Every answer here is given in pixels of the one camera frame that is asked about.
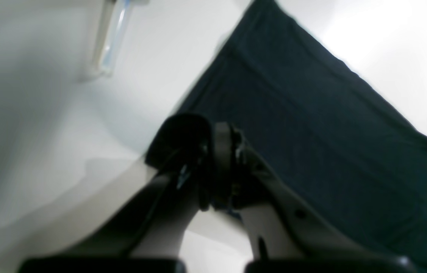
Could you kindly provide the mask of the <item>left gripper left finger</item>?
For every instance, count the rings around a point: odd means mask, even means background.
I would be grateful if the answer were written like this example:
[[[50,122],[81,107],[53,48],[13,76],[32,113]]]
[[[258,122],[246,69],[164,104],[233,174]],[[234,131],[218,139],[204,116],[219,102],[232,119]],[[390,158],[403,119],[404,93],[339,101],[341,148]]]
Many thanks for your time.
[[[27,259],[20,273],[185,273],[178,255],[186,228],[208,207],[201,184],[212,125],[179,114],[160,127],[146,154],[158,172],[97,231],[52,256]]]

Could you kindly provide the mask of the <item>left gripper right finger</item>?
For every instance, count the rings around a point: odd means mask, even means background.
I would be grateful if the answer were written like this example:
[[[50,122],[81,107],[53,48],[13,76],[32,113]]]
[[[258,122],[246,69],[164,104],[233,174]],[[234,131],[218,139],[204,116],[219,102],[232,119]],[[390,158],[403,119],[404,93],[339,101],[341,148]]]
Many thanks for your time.
[[[254,261],[247,273],[416,273],[405,256],[363,247],[290,190],[239,129],[214,126],[214,198],[241,216]]]

